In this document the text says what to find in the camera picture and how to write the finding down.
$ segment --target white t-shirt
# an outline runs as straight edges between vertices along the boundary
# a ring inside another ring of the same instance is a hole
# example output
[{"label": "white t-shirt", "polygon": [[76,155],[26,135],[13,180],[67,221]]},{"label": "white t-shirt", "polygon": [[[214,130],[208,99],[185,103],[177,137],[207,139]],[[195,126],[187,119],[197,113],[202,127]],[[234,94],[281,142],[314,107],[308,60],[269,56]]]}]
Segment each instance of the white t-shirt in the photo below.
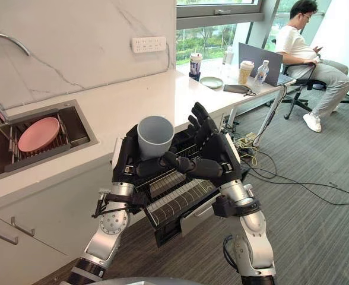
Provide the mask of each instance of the white t-shirt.
[{"label": "white t-shirt", "polygon": [[[276,52],[289,53],[291,56],[319,61],[316,52],[305,43],[305,39],[295,27],[284,26],[276,37]],[[308,66],[295,66],[289,69],[290,76],[300,78],[310,70]]]}]

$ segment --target gray pants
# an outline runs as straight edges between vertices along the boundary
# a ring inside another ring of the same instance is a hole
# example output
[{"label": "gray pants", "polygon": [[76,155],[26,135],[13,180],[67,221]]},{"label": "gray pants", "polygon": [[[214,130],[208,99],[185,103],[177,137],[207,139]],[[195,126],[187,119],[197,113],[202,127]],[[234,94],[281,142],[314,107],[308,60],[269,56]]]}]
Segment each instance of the gray pants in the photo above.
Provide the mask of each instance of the gray pants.
[{"label": "gray pants", "polygon": [[[343,100],[349,91],[348,67],[335,61],[321,59],[317,64],[311,79],[326,83],[326,92],[312,110],[312,115],[328,116]],[[308,78],[309,72],[302,76]]]}]

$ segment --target dish rack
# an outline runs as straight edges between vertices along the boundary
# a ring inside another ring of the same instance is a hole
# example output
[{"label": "dish rack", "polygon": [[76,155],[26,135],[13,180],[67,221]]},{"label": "dish rack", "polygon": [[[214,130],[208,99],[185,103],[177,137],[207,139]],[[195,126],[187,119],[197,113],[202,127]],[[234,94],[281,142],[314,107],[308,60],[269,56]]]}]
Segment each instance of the dish rack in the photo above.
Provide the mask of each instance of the dish rack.
[{"label": "dish rack", "polygon": [[[172,147],[178,156],[189,159],[199,157],[194,145],[194,137],[184,135],[186,131],[174,135]],[[151,225],[155,229],[157,246],[164,245],[181,233],[181,219],[197,209],[219,192],[208,180],[192,179],[171,169],[137,184],[137,192],[143,192],[148,198],[144,208]]]},{"label": "dish rack", "polygon": [[70,140],[68,138],[68,132],[66,131],[65,125],[59,113],[50,114],[46,117],[54,117],[59,121],[60,130],[57,137],[47,146],[36,150],[23,152],[18,148],[18,142],[23,134],[33,123],[18,123],[11,125],[9,128],[8,137],[9,147],[8,151],[11,154],[11,164],[5,166],[5,171],[10,172],[15,169],[19,169],[31,163],[37,162],[39,160],[46,159],[48,157],[54,156],[56,154],[62,153],[70,149]]}]

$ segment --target electrical outlet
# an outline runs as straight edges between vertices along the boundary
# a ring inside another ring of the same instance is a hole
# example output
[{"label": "electrical outlet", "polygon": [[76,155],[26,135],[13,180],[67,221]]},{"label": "electrical outlet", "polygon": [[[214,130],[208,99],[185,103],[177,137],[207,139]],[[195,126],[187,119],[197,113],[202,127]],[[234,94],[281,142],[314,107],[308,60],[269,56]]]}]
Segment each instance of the electrical outlet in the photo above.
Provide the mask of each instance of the electrical outlet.
[{"label": "electrical outlet", "polygon": [[133,37],[131,40],[134,53],[159,52],[166,49],[165,37]]}]

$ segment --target stainless steel sink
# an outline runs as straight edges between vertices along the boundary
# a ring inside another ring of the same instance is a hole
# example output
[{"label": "stainless steel sink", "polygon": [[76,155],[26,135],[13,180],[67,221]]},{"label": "stainless steel sink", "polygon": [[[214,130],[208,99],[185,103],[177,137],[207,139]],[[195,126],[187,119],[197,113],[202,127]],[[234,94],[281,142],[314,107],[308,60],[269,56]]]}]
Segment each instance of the stainless steel sink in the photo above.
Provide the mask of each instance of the stainless steel sink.
[{"label": "stainless steel sink", "polygon": [[[55,117],[60,122],[60,131],[55,140],[38,151],[20,151],[17,145],[22,133],[46,117]],[[0,125],[0,179],[96,143],[76,100],[11,117],[9,124]]]}]

